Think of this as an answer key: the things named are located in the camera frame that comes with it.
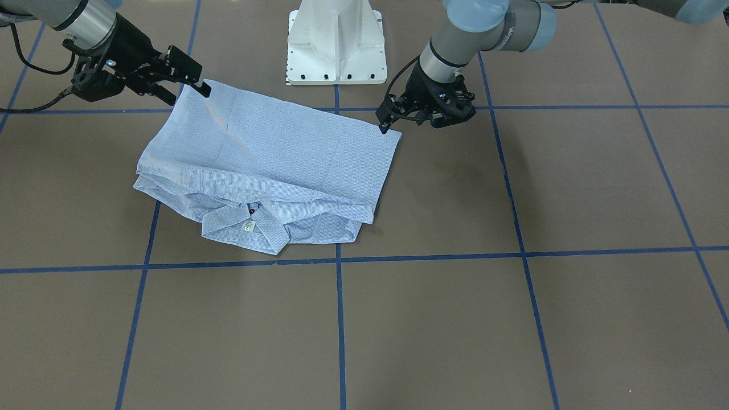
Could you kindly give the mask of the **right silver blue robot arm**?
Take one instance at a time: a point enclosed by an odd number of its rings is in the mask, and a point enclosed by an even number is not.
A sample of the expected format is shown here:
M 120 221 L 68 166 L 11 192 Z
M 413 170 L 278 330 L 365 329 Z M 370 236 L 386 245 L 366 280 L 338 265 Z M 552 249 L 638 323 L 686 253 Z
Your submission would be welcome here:
M 73 77 L 54 102 L 69 95 L 97 102 L 129 89 L 172 106 L 177 98 L 162 86 L 164 81 L 210 96 L 200 63 L 174 45 L 156 50 L 148 35 L 117 9 L 107 1 L 3 1 L 2 27 L 16 33 L 18 23 L 38 20 L 63 34 L 62 45 L 72 55 L 66 70 Z

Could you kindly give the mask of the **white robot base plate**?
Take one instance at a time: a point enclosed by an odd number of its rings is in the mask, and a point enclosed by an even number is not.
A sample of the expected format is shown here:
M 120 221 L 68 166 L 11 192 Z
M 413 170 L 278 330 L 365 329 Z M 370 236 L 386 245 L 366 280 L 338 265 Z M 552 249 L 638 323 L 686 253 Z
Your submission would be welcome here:
M 302 1 L 287 22 L 288 85 L 387 80 L 383 16 L 369 1 Z

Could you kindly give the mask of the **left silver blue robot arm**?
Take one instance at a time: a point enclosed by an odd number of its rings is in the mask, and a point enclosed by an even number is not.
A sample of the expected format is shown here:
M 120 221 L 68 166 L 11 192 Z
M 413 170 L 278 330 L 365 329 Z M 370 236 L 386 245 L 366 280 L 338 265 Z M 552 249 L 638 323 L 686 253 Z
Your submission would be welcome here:
M 381 133 L 399 120 L 433 128 L 463 124 L 476 114 L 463 70 L 479 52 L 531 52 L 554 38 L 557 12 L 575 1 L 445 1 L 446 16 L 422 52 L 404 66 L 404 92 L 385 91 L 376 109 Z

